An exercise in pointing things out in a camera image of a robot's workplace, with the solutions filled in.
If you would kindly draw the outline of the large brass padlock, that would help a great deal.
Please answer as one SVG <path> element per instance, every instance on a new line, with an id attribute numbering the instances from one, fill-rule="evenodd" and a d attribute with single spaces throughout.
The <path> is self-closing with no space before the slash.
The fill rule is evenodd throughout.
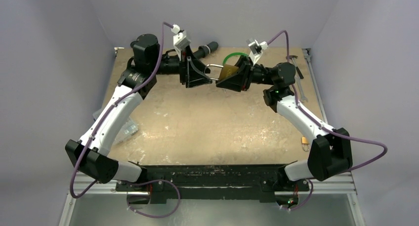
<path id="1" fill-rule="evenodd" d="M 225 64 L 225 65 L 207 64 L 205 66 L 204 70 L 206 70 L 209 67 L 221 68 L 221 71 L 220 71 L 220 74 L 219 74 L 218 78 L 210 78 L 210 80 L 213 80 L 213 81 L 222 81 L 222 80 L 228 78 L 229 76 L 235 74 L 239 70 L 239 67 L 233 66 L 233 65 L 228 65 L 228 64 Z"/>

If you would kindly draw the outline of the small brass padlock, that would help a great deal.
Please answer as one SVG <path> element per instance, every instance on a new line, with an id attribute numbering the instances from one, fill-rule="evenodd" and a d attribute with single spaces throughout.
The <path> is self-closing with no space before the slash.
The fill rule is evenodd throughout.
<path id="1" fill-rule="evenodd" d="M 304 152 L 309 152 L 310 151 L 310 143 L 309 143 L 309 141 L 306 137 L 301 138 L 301 146 L 302 146 L 302 150 Z"/>

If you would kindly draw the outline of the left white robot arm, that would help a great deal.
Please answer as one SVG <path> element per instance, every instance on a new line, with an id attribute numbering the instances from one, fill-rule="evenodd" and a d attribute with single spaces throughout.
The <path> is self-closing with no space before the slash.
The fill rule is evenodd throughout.
<path id="1" fill-rule="evenodd" d="M 123 125 L 135 108 L 146 98 L 157 83 L 157 75 L 178 74 L 186 87 L 211 80 L 200 77 L 209 73 L 200 61 L 218 49 L 217 42 L 201 45 L 196 51 L 190 47 L 184 31 L 173 36 L 173 48 L 164 51 L 158 38 L 143 34 L 131 42 L 133 56 L 117 81 L 113 95 L 93 125 L 78 140 L 69 140 L 65 151 L 76 172 L 95 181 L 127 181 L 136 191 L 147 186 L 147 171 L 137 163 L 110 158 L 111 147 Z"/>

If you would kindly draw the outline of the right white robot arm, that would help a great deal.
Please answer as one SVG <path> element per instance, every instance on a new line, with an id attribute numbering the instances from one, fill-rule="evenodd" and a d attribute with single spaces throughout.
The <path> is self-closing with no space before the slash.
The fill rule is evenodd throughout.
<path id="1" fill-rule="evenodd" d="M 308 140 L 307 160 L 287 164 L 280 170 L 277 177 L 280 188 L 289 190 L 302 179 L 323 181 L 353 166 L 348 131 L 336 129 L 317 118 L 292 90 L 296 75 L 293 64 L 282 62 L 267 68 L 241 56 L 235 65 L 224 64 L 220 69 L 216 80 L 218 88 L 240 92 L 248 90 L 251 84 L 269 85 L 270 88 L 263 91 L 265 104 L 286 118 Z"/>

